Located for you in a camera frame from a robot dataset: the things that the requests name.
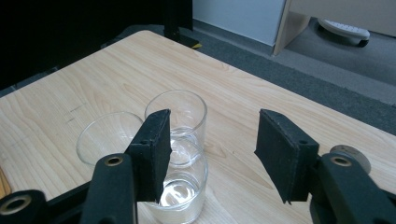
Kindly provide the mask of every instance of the table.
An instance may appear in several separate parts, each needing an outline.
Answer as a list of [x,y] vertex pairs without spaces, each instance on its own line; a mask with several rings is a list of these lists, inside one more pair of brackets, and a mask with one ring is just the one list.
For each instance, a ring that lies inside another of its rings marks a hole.
[[[320,143],[345,144],[372,164],[370,176],[396,193],[396,136],[303,96],[143,31],[0,98],[0,164],[14,191],[48,200],[91,179],[76,153],[81,131],[115,111],[141,118],[163,91],[190,90],[207,103],[209,178],[196,223],[311,223],[309,203],[283,204],[253,153],[261,108],[289,117]],[[140,223],[155,223],[139,204]]]
[[392,0],[286,0],[273,54],[299,35],[311,17],[396,36],[395,10]]

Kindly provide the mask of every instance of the gray carpet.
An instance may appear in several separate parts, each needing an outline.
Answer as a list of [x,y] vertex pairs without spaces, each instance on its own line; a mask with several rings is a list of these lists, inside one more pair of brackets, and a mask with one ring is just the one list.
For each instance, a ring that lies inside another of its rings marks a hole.
[[[137,31],[150,30],[159,35],[163,34],[163,27],[158,25],[134,25],[128,27],[113,41],[103,45],[103,48],[131,35]],[[222,41],[212,35],[195,30],[181,30],[183,35],[199,40],[203,45],[198,51],[244,70],[254,76],[272,82],[289,91],[296,92],[319,104],[326,105],[336,111],[354,119],[372,125],[380,130],[396,135],[396,105],[388,105],[378,100],[336,86],[330,82],[305,74],[297,69],[269,60],[251,50],[237,47],[227,41]],[[4,91],[0,96],[35,81],[47,73],[23,81],[22,83]]]

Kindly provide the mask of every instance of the glass cup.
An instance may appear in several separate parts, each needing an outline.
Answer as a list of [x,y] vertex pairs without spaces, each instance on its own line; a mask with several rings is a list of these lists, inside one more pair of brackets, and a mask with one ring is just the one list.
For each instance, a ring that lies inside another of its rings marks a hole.
[[166,91],[148,103],[145,118],[162,109],[171,110],[170,162],[189,164],[196,154],[196,148],[204,150],[206,103],[191,91]]
[[115,112],[100,117],[79,136],[78,157],[94,166],[104,156],[124,152],[142,123],[141,118],[130,112]]
[[[185,145],[191,143],[187,139],[180,141]],[[201,214],[208,168],[204,152],[192,147],[196,156],[188,163],[169,162],[160,201],[144,203],[161,223],[192,223]]]

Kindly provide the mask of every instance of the wall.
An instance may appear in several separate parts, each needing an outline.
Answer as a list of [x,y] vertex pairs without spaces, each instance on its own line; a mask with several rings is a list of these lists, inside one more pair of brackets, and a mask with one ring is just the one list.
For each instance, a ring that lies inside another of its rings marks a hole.
[[283,0],[193,0],[193,17],[273,46]]

